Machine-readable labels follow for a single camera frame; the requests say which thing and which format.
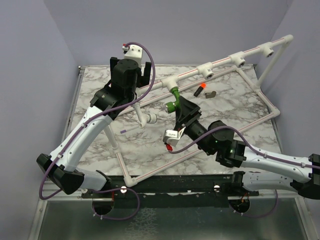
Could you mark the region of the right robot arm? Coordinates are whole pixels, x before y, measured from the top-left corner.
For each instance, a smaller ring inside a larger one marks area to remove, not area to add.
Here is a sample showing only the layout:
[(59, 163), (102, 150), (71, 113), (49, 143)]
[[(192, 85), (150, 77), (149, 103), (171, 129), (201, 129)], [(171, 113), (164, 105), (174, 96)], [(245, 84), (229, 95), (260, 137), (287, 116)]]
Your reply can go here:
[(305, 198), (320, 198), (320, 156), (308, 157), (277, 154), (255, 147), (242, 136), (234, 138), (240, 132), (227, 126), (221, 120), (212, 122), (205, 128), (200, 122), (200, 107), (182, 96), (175, 110), (175, 130), (182, 130), (191, 140), (187, 150), (197, 145), (208, 156), (215, 155), (216, 162), (228, 168), (255, 168), (289, 178), (289, 187)]

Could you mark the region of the green water faucet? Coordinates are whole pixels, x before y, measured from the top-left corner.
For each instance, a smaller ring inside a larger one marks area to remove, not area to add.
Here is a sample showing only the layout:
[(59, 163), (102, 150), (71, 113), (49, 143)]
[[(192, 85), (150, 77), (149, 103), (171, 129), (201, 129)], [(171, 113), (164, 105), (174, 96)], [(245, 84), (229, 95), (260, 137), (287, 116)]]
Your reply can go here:
[(180, 93), (179, 88), (174, 87), (170, 90), (171, 94), (175, 97), (175, 101), (170, 101), (165, 104), (165, 111), (168, 114), (175, 112), (180, 107)]

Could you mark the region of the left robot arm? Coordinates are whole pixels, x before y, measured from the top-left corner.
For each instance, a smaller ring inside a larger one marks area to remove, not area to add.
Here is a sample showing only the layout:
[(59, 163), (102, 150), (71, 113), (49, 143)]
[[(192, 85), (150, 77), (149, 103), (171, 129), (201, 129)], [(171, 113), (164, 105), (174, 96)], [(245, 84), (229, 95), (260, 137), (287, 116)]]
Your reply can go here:
[(60, 192), (70, 195), (79, 189), (90, 189), (101, 198), (110, 193), (106, 176), (98, 171), (78, 169), (78, 163), (100, 132), (125, 108), (137, 102), (137, 88), (154, 83), (155, 70), (153, 61), (141, 68), (132, 58), (110, 59), (110, 80), (94, 94), (81, 121), (55, 150), (36, 159), (44, 177)]

